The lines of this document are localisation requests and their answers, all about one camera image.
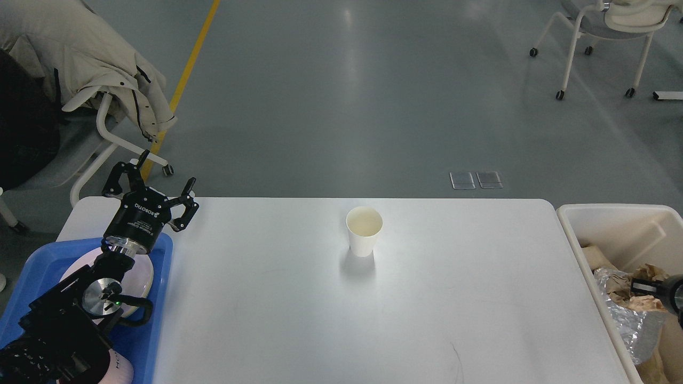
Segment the black garment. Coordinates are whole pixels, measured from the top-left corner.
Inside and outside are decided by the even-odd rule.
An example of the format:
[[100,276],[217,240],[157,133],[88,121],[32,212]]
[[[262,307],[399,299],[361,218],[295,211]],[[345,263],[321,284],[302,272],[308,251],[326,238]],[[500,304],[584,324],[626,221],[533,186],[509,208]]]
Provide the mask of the black garment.
[[0,187],[21,185],[55,158],[57,117],[36,80],[0,49]]

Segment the black object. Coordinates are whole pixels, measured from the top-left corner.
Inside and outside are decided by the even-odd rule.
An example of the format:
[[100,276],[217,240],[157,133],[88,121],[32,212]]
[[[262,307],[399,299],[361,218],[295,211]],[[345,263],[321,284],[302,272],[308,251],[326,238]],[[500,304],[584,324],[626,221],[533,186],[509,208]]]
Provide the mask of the black object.
[[[149,151],[137,164],[144,163]],[[0,383],[43,384],[50,379],[97,383],[112,342],[107,337],[115,325],[139,327],[154,309],[150,300],[122,294],[121,281],[136,253],[148,253],[163,226],[187,228],[199,204],[194,202],[188,180],[180,197],[169,199],[145,186],[139,167],[120,162],[114,166],[103,195],[121,199],[121,206],[102,239],[102,254],[93,266],[84,266],[29,304],[31,311],[19,325],[19,339],[0,350]],[[128,174],[130,191],[122,194],[119,178]],[[171,218],[171,207],[185,205],[181,217]],[[121,318],[121,304],[141,307],[140,320]],[[102,319],[98,325],[93,319]]]
[[29,230],[26,224],[22,223],[21,221],[17,221],[16,225],[14,227],[10,227],[10,229],[17,234],[23,234]]
[[678,316],[678,324],[683,328],[683,275],[671,276],[663,282],[633,279],[631,292],[660,299],[669,312]]
[[12,189],[59,150],[59,109],[24,68],[0,49],[0,187]]
[[161,168],[161,172],[164,176],[173,176],[176,171],[173,170],[173,165],[166,164]]

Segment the jacket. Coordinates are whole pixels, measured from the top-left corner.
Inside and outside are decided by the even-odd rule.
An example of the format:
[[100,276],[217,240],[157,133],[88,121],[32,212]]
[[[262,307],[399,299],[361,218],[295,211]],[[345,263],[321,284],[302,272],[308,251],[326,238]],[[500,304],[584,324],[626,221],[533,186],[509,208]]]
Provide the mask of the jacket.
[[[114,96],[109,113],[127,116],[153,141],[177,121],[165,77],[82,0],[1,0],[0,48],[62,105],[86,87]],[[98,96],[86,105],[97,108]]]

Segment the storage bin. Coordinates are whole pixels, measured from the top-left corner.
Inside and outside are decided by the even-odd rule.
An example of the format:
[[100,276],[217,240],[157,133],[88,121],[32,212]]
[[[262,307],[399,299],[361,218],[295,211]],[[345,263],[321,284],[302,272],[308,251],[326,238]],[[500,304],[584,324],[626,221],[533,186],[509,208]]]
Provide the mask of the storage bin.
[[[648,263],[677,275],[683,273],[683,219],[668,206],[640,204],[564,205],[557,209],[557,216],[630,382],[642,384],[581,247],[597,245],[612,264],[625,272]],[[665,374],[672,382],[683,381],[681,346],[683,330],[677,318],[669,315],[659,351]]]

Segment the white paper cup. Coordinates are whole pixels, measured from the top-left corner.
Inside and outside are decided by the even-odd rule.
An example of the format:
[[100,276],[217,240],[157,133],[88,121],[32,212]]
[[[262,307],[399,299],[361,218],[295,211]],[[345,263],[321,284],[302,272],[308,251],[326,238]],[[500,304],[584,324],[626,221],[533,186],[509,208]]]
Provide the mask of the white paper cup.
[[346,215],[346,227],[351,252],[366,257],[377,243],[377,236],[382,230],[382,217],[369,206],[358,206]]

